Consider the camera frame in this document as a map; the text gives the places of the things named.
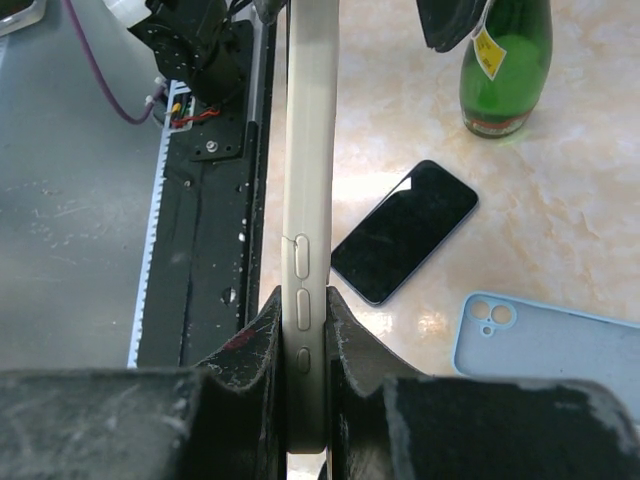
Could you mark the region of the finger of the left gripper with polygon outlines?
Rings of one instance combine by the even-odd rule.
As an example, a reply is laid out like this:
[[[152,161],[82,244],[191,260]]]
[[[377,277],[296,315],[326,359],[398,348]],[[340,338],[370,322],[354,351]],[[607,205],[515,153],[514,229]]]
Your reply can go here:
[[[417,0],[426,45],[438,53],[456,47],[478,24],[487,0]]]

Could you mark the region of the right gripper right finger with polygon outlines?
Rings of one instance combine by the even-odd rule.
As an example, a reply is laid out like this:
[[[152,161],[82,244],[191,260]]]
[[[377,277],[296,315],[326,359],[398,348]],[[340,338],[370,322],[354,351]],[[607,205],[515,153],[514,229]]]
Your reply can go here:
[[[626,408],[582,380],[424,375],[327,291],[328,479],[635,479]]]

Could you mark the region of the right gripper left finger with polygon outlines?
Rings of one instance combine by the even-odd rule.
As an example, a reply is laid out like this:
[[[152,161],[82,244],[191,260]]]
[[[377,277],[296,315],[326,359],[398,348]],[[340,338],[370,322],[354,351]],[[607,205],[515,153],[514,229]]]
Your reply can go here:
[[[281,294],[189,368],[8,371],[5,479],[279,479]]]

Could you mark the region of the bare black phone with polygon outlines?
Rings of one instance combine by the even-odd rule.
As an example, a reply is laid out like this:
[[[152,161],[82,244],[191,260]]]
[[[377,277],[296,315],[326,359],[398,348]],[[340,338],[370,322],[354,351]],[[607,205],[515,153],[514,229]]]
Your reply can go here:
[[[423,160],[334,248],[331,267],[365,302],[380,306],[478,205],[475,190]]]

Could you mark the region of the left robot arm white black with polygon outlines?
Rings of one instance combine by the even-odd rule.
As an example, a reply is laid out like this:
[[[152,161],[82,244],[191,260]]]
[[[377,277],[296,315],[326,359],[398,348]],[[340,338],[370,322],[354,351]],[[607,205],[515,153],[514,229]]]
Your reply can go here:
[[[159,72],[184,82],[207,105],[233,97],[245,75],[233,58],[232,18],[252,6],[273,24],[286,1],[106,1],[104,5],[151,49]],[[455,47],[479,23],[485,1],[419,1],[426,44],[438,53]]]

